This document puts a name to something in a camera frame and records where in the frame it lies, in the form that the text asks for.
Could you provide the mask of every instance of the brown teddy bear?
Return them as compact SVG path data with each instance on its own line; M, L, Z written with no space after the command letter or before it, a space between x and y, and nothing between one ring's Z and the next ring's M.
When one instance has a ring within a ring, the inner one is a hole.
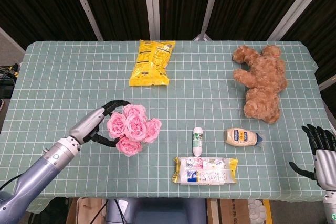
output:
M279 95L287 87L285 62L280 59L281 50L275 45L266 46L261 54L247 46L238 47L233 53L237 63L246 62L250 72L233 71L236 81L250 88L246 93L244 114L248 118L275 123L280 116Z

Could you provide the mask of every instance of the pink rose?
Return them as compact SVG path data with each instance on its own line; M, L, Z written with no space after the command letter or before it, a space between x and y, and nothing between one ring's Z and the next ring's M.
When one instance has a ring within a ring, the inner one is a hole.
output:
M114 112L111 115L111 118L107 121L107 129L111 138L124 136L125 121L126 116L123 114Z
M147 132L144 139L145 143L153 143L157 139L162 123L157 118L152 118L146 123Z
M131 115L140 115L144 121L147 121L146 108L142 105L128 104L122 108L122 111L126 117Z
M142 151L141 143L134 142L125 136L118 141L116 147L119 152L122 152L127 157L133 156L136 153Z
M126 118L125 136L135 142L142 141L146 136L146 121L141 115L131 115Z

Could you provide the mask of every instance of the green label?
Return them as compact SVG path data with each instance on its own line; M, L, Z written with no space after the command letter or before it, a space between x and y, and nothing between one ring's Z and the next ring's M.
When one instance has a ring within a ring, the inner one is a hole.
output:
M194 133L193 147L202 147L202 134Z

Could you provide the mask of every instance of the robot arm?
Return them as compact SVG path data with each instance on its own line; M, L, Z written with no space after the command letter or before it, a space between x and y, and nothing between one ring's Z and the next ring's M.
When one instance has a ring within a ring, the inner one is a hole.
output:
M114 142L98 135L99 124L106 115L110 115L116 107L126 106L127 101L110 101L81 119L44 155L25 171L17 181L13 195L0 192L0 223L16 224L25 213L29 204L50 184L50 182L66 167L80 151L80 146L90 140L115 147Z
M316 180L317 184L326 191L323 199L325 215L330 224L336 224L336 139L333 134L320 127L310 124L302 126L306 132L313 153L315 171L300 169L295 163L289 162L298 174Z

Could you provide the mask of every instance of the green checkered tablecloth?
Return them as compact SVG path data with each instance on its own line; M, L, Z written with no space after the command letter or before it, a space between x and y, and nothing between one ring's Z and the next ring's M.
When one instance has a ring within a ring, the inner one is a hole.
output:
M242 44L259 51L276 44L282 50L289 86L280 95L281 117L273 125L243 114L247 89L232 77L242 67L232 61L232 52ZM316 182L288 165L294 161L313 170L301 125L330 128L314 76L317 66L305 46L297 41L178 41L167 67L168 86L130 87L138 47L138 41L44 41L27 48L0 138L0 184L24 172L45 147L110 100L142 104L149 118L162 121L159 139L130 158L115 148L85 144L30 211L43 210L58 196L322 199ZM108 137L106 121L101 134ZM239 159L236 184L171 182L173 158L192 156L195 126L204 129L203 156ZM223 130L231 127L262 132L264 149L225 144Z

